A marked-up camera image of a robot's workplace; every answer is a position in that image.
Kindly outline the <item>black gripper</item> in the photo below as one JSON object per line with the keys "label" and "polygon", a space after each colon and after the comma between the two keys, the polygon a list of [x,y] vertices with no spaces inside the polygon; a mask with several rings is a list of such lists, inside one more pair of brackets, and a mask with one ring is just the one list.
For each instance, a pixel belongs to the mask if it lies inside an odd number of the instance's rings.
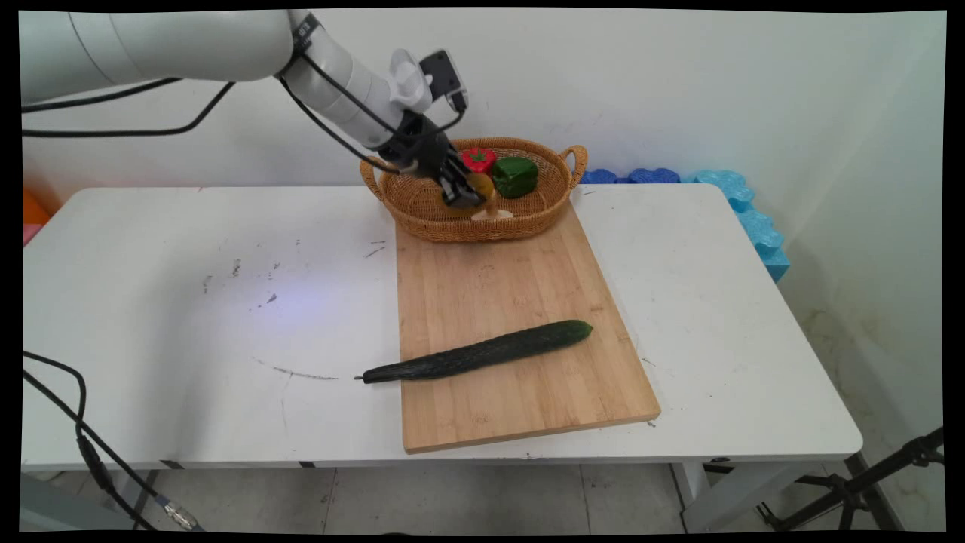
{"label": "black gripper", "polygon": [[389,164],[413,178],[439,182],[446,207],[464,210],[485,203],[485,196],[472,186],[485,171],[452,148],[444,131],[424,114],[403,113],[397,135],[389,140]]}

